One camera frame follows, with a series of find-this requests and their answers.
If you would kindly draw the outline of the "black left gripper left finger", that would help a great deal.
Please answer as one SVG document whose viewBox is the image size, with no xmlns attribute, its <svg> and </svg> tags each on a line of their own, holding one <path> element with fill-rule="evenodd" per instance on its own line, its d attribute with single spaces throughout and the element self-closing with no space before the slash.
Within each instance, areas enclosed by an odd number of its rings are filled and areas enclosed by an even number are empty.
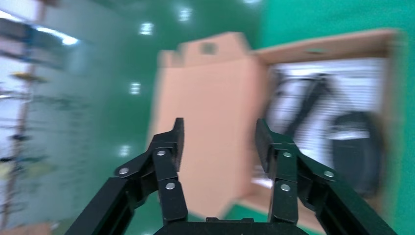
<svg viewBox="0 0 415 235">
<path fill-rule="evenodd" d="M 172 130 L 153 136 L 147 150 L 122 164 L 103 184 L 77 219 L 68 235 L 123 235 L 153 192 L 159 195 L 164 225 L 187 221 L 188 210 L 179 181 L 184 148 L 184 119 Z"/>
</svg>

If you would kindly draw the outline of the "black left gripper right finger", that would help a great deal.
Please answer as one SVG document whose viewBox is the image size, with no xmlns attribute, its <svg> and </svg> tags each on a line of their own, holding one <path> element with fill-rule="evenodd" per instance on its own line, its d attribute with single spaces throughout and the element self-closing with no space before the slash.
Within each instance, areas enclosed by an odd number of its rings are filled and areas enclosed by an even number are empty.
<svg viewBox="0 0 415 235">
<path fill-rule="evenodd" d="M 298 202 L 313 211 L 328 235 L 394 235 L 396 232 L 337 172 L 301 153 L 294 141 L 255 126 L 255 145 L 264 172 L 273 180 L 269 222 L 298 233 Z"/>
</svg>

